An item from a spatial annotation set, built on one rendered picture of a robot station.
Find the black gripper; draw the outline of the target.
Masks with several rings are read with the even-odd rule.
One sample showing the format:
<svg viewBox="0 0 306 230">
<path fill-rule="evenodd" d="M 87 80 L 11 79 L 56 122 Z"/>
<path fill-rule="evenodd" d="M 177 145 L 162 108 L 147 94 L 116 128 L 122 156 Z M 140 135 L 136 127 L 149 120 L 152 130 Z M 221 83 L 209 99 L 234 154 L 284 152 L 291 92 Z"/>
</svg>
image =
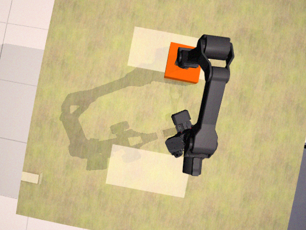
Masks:
<svg viewBox="0 0 306 230">
<path fill-rule="evenodd" d="M 181 137 L 184 142 L 185 134 L 191 130 L 192 123 L 188 110 L 183 110 L 171 116 L 177 132 L 181 132 Z"/>
</svg>

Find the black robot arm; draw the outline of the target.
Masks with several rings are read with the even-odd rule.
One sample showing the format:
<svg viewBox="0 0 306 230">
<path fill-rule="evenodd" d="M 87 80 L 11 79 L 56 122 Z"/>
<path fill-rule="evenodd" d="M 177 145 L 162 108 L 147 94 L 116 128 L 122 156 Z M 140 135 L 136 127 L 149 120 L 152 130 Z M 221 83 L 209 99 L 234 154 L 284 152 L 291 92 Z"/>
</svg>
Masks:
<svg viewBox="0 0 306 230">
<path fill-rule="evenodd" d="M 184 136 L 181 132 L 168 138 L 165 145 L 175 158 L 183 155 L 183 173 L 201 175 L 202 158 L 210 158 L 218 147 L 216 121 L 226 84 L 230 79 L 230 67 L 234 59 L 230 38 L 204 34 L 193 49 L 178 47 L 175 65 L 180 68 L 200 68 L 204 72 L 204 93 L 198 121 Z M 208 59 L 225 60 L 225 67 L 212 66 Z M 185 144 L 184 144 L 185 143 Z"/>
</svg>

